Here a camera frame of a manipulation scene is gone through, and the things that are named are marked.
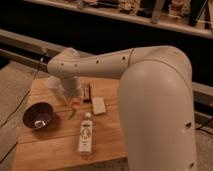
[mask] bottle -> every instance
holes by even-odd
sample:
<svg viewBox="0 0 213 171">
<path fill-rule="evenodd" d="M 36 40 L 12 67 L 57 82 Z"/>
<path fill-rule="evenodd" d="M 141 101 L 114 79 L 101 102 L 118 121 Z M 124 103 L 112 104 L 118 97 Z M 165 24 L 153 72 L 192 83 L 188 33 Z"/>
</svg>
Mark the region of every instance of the bottle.
<svg viewBox="0 0 213 171">
<path fill-rule="evenodd" d="M 78 151 L 81 155 L 92 153 L 92 127 L 91 113 L 85 113 L 85 119 L 81 122 Z"/>
</svg>

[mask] shelf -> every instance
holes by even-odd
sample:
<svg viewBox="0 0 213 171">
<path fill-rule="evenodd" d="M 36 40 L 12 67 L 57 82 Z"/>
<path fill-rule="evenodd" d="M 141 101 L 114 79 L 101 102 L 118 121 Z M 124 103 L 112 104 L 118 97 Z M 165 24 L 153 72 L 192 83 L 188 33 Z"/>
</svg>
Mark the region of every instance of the shelf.
<svg viewBox="0 0 213 171">
<path fill-rule="evenodd" d="M 168 17 L 165 16 L 162 17 L 162 15 L 161 15 L 162 18 L 155 24 L 151 22 L 150 18 L 136 16 L 135 13 L 133 14 L 119 13 L 119 11 L 116 9 L 113 10 L 98 9 L 92 7 L 85 7 L 79 9 L 75 1 L 73 2 L 67 2 L 64 0 L 24 0 L 24 1 L 213 39 L 212 30 L 203 29 L 199 25 L 196 27 L 189 26 L 187 25 L 187 22 L 183 20 L 171 21 L 171 19 L 169 19 Z"/>
</svg>

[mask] dark background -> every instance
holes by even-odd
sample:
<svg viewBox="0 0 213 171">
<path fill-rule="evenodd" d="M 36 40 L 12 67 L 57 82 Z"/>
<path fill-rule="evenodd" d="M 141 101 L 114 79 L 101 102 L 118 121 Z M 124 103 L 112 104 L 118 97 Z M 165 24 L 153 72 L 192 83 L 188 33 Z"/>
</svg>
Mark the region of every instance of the dark background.
<svg viewBox="0 0 213 171">
<path fill-rule="evenodd" d="M 173 45 L 193 67 L 193 81 L 213 86 L 213 40 L 23 1 L 1 1 L 0 28 L 101 54 L 132 47 Z"/>
</svg>

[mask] floor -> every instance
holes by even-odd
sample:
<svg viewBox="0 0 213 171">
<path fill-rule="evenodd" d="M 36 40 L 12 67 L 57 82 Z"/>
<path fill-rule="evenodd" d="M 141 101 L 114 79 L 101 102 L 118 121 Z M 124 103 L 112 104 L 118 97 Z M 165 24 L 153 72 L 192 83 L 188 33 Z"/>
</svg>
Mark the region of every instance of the floor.
<svg viewBox="0 0 213 171">
<path fill-rule="evenodd" d="M 36 70 L 19 63 L 11 62 L 0 70 L 0 124 L 14 111 L 27 90 Z M 47 73 L 39 72 L 37 77 L 48 77 Z M 7 124 L 0 128 L 0 160 L 15 145 L 17 140 L 17 125 L 22 122 L 26 100 L 20 106 Z M 198 171 L 213 170 L 213 136 L 202 131 L 196 131 Z M 15 154 L 15 148 L 0 164 L 0 171 L 10 171 Z M 97 163 L 89 166 L 65 168 L 60 171 L 128 171 L 126 159 Z"/>
</svg>

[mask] cable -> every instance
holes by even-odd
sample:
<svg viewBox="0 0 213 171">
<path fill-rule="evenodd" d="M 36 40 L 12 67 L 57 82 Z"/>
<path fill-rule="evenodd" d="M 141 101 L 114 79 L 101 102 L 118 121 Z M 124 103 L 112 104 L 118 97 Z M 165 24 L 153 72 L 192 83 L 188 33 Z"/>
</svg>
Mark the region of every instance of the cable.
<svg viewBox="0 0 213 171">
<path fill-rule="evenodd" d="M 36 73 L 33 76 L 33 80 L 37 77 L 37 75 L 39 73 L 42 61 L 43 61 L 43 58 L 41 58 L 40 61 L 39 61 L 39 63 L 38 63 L 38 67 L 36 69 Z M 25 100 L 25 98 L 27 97 L 27 95 L 29 93 L 30 93 L 30 90 L 27 90 L 27 92 L 22 97 L 21 101 L 19 102 L 18 106 L 15 108 L 15 110 L 11 114 L 8 115 L 8 117 L 6 118 L 6 120 L 0 125 L 0 128 L 2 128 L 3 126 L 5 126 L 8 123 L 8 121 L 10 121 L 14 117 L 14 114 L 18 111 L 19 107 L 22 105 L 23 101 Z"/>
<path fill-rule="evenodd" d="M 10 154 L 10 152 L 15 148 L 15 146 L 16 146 L 17 144 L 18 144 L 18 143 L 16 142 L 16 143 L 12 146 L 12 148 L 7 152 L 7 154 L 1 159 L 0 164 L 3 163 L 3 161 L 7 158 L 7 156 Z"/>
<path fill-rule="evenodd" d="M 213 133 L 212 132 L 210 132 L 210 131 L 207 131 L 207 130 L 205 130 L 205 129 L 198 129 L 197 131 L 203 131 L 203 132 L 205 132 L 205 133 L 207 133 L 207 134 L 209 134 L 209 135 L 213 135 Z"/>
<path fill-rule="evenodd" d="M 211 121 L 213 121 L 213 117 L 210 118 L 208 121 L 206 121 L 203 125 L 197 127 L 195 130 L 196 130 L 196 131 L 203 131 L 203 132 L 205 132 L 205 133 L 207 133 L 207 134 L 209 134 L 209 135 L 213 135 L 212 132 L 203 129 L 203 128 L 204 128 L 205 126 L 207 126 Z"/>
<path fill-rule="evenodd" d="M 211 121 L 213 121 L 213 117 L 206 121 L 203 125 L 197 127 L 196 130 L 202 129 L 203 127 L 207 126 Z"/>
</svg>

